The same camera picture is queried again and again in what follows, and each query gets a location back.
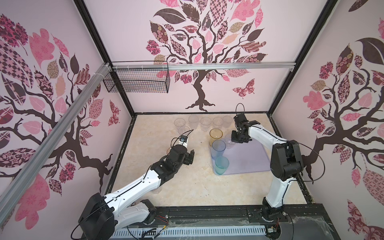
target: transparent cup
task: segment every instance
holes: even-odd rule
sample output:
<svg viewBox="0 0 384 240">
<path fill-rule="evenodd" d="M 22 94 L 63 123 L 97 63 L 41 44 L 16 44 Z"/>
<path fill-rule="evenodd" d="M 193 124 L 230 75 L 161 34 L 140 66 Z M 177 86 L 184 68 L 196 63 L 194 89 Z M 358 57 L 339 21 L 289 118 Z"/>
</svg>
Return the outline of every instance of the transparent cup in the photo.
<svg viewBox="0 0 384 240">
<path fill-rule="evenodd" d="M 231 135 L 230 133 L 228 133 L 228 134 L 225 136 L 225 138 L 224 138 L 224 141 L 225 141 L 225 148 L 226 148 L 226 149 L 231 149 L 231 148 L 233 148 L 233 147 L 236 145 L 235 142 L 232 142 L 231 138 L 232 138 L 232 135 Z"/>
<path fill-rule="evenodd" d="M 233 123 L 233 118 L 227 115 L 223 117 L 223 121 L 224 121 L 223 127 L 230 128 Z"/>
<path fill-rule="evenodd" d="M 223 156 L 225 150 L 225 142 L 222 140 L 215 140 L 210 148 L 212 159 L 216 160 L 217 157 Z"/>
<path fill-rule="evenodd" d="M 224 120 L 220 117 L 215 117 L 212 122 L 214 124 L 214 128 L 221 128 L 223 126 Z"/>
<path fill-rule="evenodd" d="M 192 114 L 188 118 L 188 123 L 191 129 L 196 129 L 199 126 L 199 116 Z"/>
<path fill-rule="evenodd" d="M 225 173 L 225 171 L 227 170 L 228 167 L 229 167 L 228 158 L 223 157 L 223 156 L 216 158 L 214 168 L 215 168 L 215 172 L 218 175 L 222 175 L 223 173 Z"/>
<path fill-rule="evenodd" d="M 223 137 L 223 132 L 218 128 L 213 128 L 211 131 L 209 131 L 209 135 L 211 138 L 209 139 L 209 146 L 212 146 L 212 143 Z"/>
<path fill-rule="evenodd" d="M 185 125 L 185 120 L 182 118 L 178 118 L 174 121 L 176 129 L 179 129 L 180 127 Z"/>
<path fill-rule="evenodd" d="M 179 128 L 179 134 L 181 135 L 181 134 L 184 133 L 184 135 L 186 136 L 186 134 L 188 134 L 187 131 L 189 131 L 189 130 L 190 130 L 189 127 L 187 127 L 187 126 L 182 126 L 182 127 Z"/>
<path fill-rule="evenodd" d="M 200 123 L 201 123 L 201 129 L 204 132 L 208 132 L 211 127 L 212 120 L 208 117 L 203 117 L 201 118 Z"/>
</svg>

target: pink butterfly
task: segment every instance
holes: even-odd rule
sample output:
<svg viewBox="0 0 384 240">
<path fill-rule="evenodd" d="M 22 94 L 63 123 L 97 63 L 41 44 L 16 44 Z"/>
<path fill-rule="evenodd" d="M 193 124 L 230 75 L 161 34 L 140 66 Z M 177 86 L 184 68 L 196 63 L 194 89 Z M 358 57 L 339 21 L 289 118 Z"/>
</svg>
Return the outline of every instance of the pink butterfly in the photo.
<svg viewBox="0 0 384 240">
<path fill-rule="evenodd" d="M 109 118 L 108 126 L 112 124 L 117 124 L 119 122 L 119 117 L 117 115 L 119 115 L 120 113 L 119 108 L 115 107 L 115 104 L 111 100 L 109 101 L 109 105 L 111 107 L 113 115 Z"/>
<path fill-rule="evenodd" d="M 242 97 L 244 99 L 244 96 L 246 96 L 247 93 L 253 93 L 255 94 L 253 91 L 255 90 L 254 87 L 252 87 L 253 85 L 255 85 L 255 79 L 252 79 L 251 81 L 249 81 L 249 83 L 247 83 L 247 85 L 245 86 L 245 88 L 234 88 L 232 90 L 234 90 L 235 93 L 238 93 L 240 97 Z"/>
</svg>

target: black wire mesh basket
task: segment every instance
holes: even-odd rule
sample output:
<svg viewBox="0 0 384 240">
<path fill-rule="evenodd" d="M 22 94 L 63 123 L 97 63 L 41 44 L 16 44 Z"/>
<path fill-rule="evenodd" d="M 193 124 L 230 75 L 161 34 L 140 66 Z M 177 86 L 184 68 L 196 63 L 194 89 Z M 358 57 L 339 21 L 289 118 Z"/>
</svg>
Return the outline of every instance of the black wire mesh basket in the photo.
<svg viewBox="0 0 384 240">
<path fill-rule="evenodd" d="M 138 65 L 140 62 L 151 64 Z M 166 61 L 129 61 L 119 62 L 129 65 L 117 65 L 104 78 L 104 84 L 109 93 L 168 93 L 170 77 Z"/>
</svg>

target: silver horizontal bar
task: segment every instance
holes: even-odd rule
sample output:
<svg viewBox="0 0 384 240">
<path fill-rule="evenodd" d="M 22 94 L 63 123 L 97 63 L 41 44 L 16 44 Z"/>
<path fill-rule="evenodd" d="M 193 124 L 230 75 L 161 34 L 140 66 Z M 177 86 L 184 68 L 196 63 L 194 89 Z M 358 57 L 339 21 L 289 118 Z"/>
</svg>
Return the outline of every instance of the silver horizontal bar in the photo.
<svg viewBox="0 0 384 240">
<path fill-rule="evenodd" d="M 168 64 L 170 71 L 205 69 L 294 68 L 295 62 Z M 113 69 L 165 68 L 166 65 L 115 65 Z"/>
<path fill-rule="evenodd" d="M 25 191 L 30 187 L 41 167 L 47 161 L 65 132 L 85 106 L 93 91 L 110 71 L 109 64 L 103 63 L 94 74 L 88 84 L 83 88 L 81 94 L 75 99 L 68 111 L 59 120 L 51 133 L 37 148 L 31 159 L 23 166 L 20 173 L 12 183 L 5 189 L 0 197 L 0 224 L 2 224 L 19 202 Z"/>
</svg>

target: wall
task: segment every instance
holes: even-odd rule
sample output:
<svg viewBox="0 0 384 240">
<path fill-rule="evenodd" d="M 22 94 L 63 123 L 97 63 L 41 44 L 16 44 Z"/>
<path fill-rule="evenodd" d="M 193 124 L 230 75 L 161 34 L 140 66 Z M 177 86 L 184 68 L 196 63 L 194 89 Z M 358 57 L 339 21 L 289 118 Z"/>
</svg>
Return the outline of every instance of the wall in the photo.
<svg viewBox="0 0 384 240">
<path fill-rule="evenodd" d="M 112 61 L 170 64 L 295 61 L 325 2 L 86 1 Z M 127 95 L 136 112 L 267 111 L 287 72 L 173 71 L 168 94 Z"/>
<path fill-rule="evenodd" d="M 1 7 L 3 192 L 102 60 L 71 0 Z M 0 238 L 69 239 L 89 197 L 103 193 L 129 122 L 119 94 L 101 84 L 2 225 Z M 74 236 L 80 235 L 77 229 Z"/>
<path fill-rule="evenodd" d="M 324 159 L 307 187 L 341 239 L 384 237 L 383 9 L 340 1 L 273 115 L 285 138 Z M 318 178 L 320 159 L 301 151 L 304 179 Z"/>
</svg>

